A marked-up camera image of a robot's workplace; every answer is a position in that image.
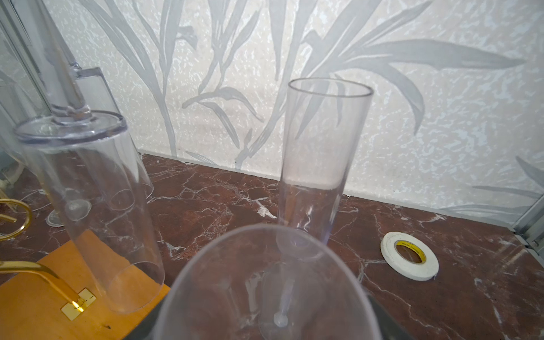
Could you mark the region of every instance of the wooden board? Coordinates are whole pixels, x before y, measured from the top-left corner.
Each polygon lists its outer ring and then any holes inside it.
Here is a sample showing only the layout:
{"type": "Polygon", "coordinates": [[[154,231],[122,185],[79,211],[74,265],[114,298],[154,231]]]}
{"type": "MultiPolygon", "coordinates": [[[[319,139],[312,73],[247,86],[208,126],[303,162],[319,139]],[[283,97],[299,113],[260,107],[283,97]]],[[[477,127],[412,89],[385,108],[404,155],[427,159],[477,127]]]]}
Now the wooden board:
{"type": "MultiPolygon", "coordinates": [[[[17,274],[0,286],[2,340],[123,339],[170,290],[168,286],[163,285],[159,294],[143,308],[130,314],[117,314],[111,311],[100,297],[89,268],[72,241],[44,257],[39,263],[51,268],[76,292],[88,288],[97,299],[74,321],[69,321],[60,311],[67,301],[47,282],[35,274],[17,274]]],[[[135,275],[134,282],[152,281],[139,270],[132,272],[135,275]]]]}

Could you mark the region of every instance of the clear plastic glass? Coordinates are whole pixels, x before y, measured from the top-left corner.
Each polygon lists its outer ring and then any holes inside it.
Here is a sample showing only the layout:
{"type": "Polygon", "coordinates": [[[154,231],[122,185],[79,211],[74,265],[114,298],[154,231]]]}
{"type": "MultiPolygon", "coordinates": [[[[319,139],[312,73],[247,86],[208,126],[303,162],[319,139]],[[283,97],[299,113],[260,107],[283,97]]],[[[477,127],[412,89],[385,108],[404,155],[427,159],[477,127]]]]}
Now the clear plastic glass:
{"type": "Polygon", "coordinates": [[[331,250],[303,232],[260,224],[226,233],[189,261],[154,339],[381,337],[361,285],[331,250]]]}
{"type": "MultiPolygon", "coordinates": [[[[0,198],[21,200],[33,211],[47,206],[49,201],[42,190],[29,188],[29,183],[39,185],[38,179],[26,169],[28,164],[13,129],[36,117],[42,110],[40,104],[43,103],[36,105],[18,84],[0,84],[0,150],[5,152],[0,162],[0,198]]],[[[16,213],[25,213],[20,206],[9,207],[16,213]]]]}
{"type": "Polygon", "coordinates": [[[125,119],[42,117],[16,134],[109,307],[129,313],[146,305],[164,268],[134,153],[125,152],[133,148],[125,119]]]}
{"type": "MultiPolygon", "coordinates": [[[[100,67],[78,70],[76,74],[76,84],[79,86],[85,102],[91,110],[121,114],[100,67]]],[[[138,168],[139,182],[143,186],[145,195],[146,197],[151,196],[153,193],[153,183],[151,183],[144,163],[141,161],[140,155],[134,146],[134,142],[131,145],[124,145],[122,154],[129,158],[126,161],[138,168]]]]}
{"type": "Polygon", "coordinates": [[[279,224],[327,243],[373,93],[342,79],[289,82],[279,224]]]}

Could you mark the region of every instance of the red marble surface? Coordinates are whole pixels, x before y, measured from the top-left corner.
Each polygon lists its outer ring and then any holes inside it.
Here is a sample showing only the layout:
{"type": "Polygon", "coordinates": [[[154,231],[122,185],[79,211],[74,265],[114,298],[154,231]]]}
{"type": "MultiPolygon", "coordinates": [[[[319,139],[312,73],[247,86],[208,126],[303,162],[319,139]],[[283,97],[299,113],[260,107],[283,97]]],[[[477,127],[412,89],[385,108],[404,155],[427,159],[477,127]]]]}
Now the red marble surface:
{"type": "MultiPolygon", "coordinates": [[[[214,238],[275,221],[274,180],[156,156],[146,155],[144,163],[155,187],[149,206],[168,285],[214,238]]],[[[39,208],[43,197],[25,176],[18,194],[34,193],[27,200],[39,208]]],[[[28,231],[0,243],[0,259],[37,261],[68,241],[63,228],[45,224],[50,211],[38,209],[28,231]]],[[[345,196],[328,246],[417,339],[544,337],[544,269],[505,228],[345,196]],[[438,257],[437,278],[412,281],[390,268],[380,252],[389,231],[425,242],[438,257]]]]}

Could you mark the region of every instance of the wallpaper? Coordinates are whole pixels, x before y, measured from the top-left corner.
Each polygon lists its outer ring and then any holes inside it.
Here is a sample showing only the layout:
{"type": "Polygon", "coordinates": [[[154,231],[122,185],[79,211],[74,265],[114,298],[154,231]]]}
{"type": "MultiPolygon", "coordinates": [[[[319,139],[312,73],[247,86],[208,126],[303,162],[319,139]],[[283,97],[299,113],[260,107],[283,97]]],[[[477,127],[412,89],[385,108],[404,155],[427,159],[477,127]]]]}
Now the wallpaper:
{"type": "Polygon", "coordinates": [[[338,77],[375,89],[346,193],[508,225],[544,192],[540,0],[45,2],[143,151],[278,177],[287,82],[338,77]]]}

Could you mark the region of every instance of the white tape roll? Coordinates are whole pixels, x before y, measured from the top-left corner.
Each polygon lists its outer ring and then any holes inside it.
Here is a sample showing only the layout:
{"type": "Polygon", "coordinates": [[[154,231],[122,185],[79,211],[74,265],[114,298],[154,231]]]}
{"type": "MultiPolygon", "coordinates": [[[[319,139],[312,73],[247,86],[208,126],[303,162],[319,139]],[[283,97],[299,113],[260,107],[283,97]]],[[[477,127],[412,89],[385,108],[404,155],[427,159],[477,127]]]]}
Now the white tape roll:
{"type": "Polygon", "coordinates": [[[400,274],[417,281],[427,281],[438,273],[438,259],[425,243],[412,235],[401,232],[389,232],[381,241],[381,254],[385,261],[400,274]],[[397,245],[405,246],[422,259],[421,263],[413,263],[403,258],[397,251],[397,245]]]}

